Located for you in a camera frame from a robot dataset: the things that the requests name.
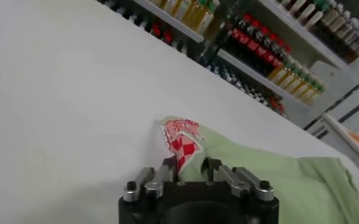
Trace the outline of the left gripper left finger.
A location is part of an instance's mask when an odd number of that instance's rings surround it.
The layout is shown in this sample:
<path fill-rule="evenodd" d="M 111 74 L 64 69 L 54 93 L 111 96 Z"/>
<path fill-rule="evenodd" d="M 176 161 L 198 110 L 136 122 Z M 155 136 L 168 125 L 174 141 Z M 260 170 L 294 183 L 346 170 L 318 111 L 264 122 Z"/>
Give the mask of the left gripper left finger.
<path fill-rule="evenodd" d="M 153 199 L 159 199 L 164 194 L 164 184 L 176 181 L 176 157 L 165 158 L 157 170 L 153 167 L 144 167 L 133 180 L 128 181 L 123 190 L 123 200 L 136 202 L 143 195 L 152 195 Z"/>

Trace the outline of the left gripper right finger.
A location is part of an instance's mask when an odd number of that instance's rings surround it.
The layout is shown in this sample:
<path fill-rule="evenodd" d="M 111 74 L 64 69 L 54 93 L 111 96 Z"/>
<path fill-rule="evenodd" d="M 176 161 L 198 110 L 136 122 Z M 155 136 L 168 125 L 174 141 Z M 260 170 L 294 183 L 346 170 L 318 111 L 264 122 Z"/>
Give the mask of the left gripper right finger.
<path fill-rule="evenodd" d="M 273 201 L 274 188 L 267 180 L 261 180 L 244 167 L 229 168 L 221 160 L 207 157 L 203 162 L 203 172 L 207 173 L 208 181 L 223 181 L 230 186 L 231 194 L 243 198 L 253 195 L 260 201 Z"/>

